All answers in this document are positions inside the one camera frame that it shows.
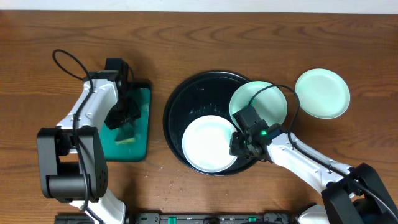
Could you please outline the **yellow green sponge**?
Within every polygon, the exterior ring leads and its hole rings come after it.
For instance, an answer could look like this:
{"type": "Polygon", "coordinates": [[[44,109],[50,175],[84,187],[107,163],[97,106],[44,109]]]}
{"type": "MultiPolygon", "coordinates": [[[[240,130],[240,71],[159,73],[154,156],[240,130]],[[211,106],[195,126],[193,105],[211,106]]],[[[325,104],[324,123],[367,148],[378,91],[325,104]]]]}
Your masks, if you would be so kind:
{"type": "Polygon", "coordinates": [[[135,141],[135,129],[131,123],[126,123],[118,128],[118,132],[115,138],[115,143],[120,144],[130,144],[135,141]]]}

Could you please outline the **white plate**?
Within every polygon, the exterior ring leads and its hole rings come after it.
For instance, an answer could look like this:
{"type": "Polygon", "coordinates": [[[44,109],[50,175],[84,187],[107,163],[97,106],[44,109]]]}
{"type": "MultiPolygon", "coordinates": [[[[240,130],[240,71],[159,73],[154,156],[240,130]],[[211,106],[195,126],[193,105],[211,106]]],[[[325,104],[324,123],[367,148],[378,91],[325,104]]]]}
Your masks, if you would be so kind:
{"type": "Polygon", "coordinates": [[[237,160],[229,153],[234,132],[234,125],[220,116],[197,118],[183,133],[183,154],[190,165],[202,172],[212,174],[224,171],[237,160]]]}

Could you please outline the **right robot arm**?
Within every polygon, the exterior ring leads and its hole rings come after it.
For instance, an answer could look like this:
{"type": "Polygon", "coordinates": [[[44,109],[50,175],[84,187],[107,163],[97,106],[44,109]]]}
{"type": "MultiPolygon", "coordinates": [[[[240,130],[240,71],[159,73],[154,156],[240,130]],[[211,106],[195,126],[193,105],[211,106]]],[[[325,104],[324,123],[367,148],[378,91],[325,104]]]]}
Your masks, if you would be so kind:
{"type": "Polygon", "coordinates": [[[305,209],[295,223],[397,223],[397,207],[374,168],[335,161],[278,124],[260,121],[234,132],[230,153],[281,166],[322,196],[323,205],[305,209]]]}

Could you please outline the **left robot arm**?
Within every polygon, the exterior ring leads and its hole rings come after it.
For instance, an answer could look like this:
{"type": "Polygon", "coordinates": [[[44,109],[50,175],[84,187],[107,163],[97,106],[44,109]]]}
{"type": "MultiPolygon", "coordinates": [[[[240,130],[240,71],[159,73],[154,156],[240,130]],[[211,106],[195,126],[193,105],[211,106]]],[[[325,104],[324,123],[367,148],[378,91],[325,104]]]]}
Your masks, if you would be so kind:
{"type": "Polygon", "coordinates": [[[100,140],[103,126],[117,129],[140,118],[130,95],[132,70],[107,58],[104,70],[88,72],[68,115],[37,134],[40,185],[46,198],[68,203],[95,223],[128,223],[126,204],[108,189],[108,166],[100,140]]]}

